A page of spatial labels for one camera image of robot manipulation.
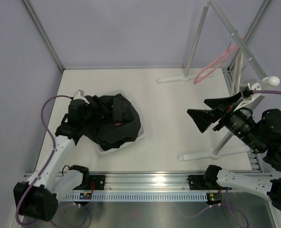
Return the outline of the pink hanger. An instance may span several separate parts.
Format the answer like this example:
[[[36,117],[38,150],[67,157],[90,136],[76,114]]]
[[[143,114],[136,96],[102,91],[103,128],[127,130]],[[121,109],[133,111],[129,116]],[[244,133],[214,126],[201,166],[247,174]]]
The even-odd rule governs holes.
[[[228,47],[227,50],[225,50],[219,57],[217,57],[217,59],[200,70],[200,72],[196,75],[193,84],[196,85],[209,77],[216,69],[218,69],[228,59],[230,59],[231,56],[235,54],[239,49],[240,48],[237,44]]]

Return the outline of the wooden hanger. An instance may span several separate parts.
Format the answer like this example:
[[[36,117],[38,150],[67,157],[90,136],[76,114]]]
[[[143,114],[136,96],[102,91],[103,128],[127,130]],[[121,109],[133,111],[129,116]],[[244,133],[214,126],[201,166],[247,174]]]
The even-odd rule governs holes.
[[[234,63],[233,74],[232,74],[232,84],[230,95],[235,95],[239,92],[241,77],[242,77],[242,68],[243,68],[244,54],[239,51]]]

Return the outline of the dark striped shirt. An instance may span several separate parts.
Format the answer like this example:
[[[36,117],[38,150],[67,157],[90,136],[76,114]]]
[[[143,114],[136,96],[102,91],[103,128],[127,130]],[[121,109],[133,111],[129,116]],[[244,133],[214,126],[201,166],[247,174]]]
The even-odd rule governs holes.
[[[141,128],[140,116],[131,102],[121,93],[116,95],[90,96],[89,120],[84,136],[98,144],[103,151],[118,149],[124,143],[134,142]]]

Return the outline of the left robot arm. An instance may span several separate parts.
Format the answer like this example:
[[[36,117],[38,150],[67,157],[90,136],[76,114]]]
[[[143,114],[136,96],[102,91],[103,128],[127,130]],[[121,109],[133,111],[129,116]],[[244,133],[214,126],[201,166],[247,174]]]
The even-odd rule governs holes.
[[[51,221],[68,193],[76,187],[83,190],[90,185],[86,167],[71,169],[60,179],[56,178],[61,165],[83,136],[88,120],[88,102],[84,98],[72,99],[56,133],[47,130],[52,139],[50,152],[32,175],[13,189],[15,220],[19,225]]]

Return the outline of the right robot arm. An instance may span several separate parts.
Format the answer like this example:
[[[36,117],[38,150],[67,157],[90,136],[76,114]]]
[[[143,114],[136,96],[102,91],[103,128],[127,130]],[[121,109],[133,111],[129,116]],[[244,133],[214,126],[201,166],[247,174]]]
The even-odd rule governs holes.
[[[255,154],[266,154],[263,161],[281,172],[281,110],[268,109],[262,113],[260,121],[255,122],[252,110],[242,105],[247,99],[260,94],[281,95],[281,91],[249,90],[230,97],[205,99],[208,110],[188,109],[187,113],[200,132],[204,133],[211,124],[217,123],[214,131],[227,128]],[[281,211],[281,178],[264,182],[209,165],[203,182],[210,189],[233,188],[259,196]]]

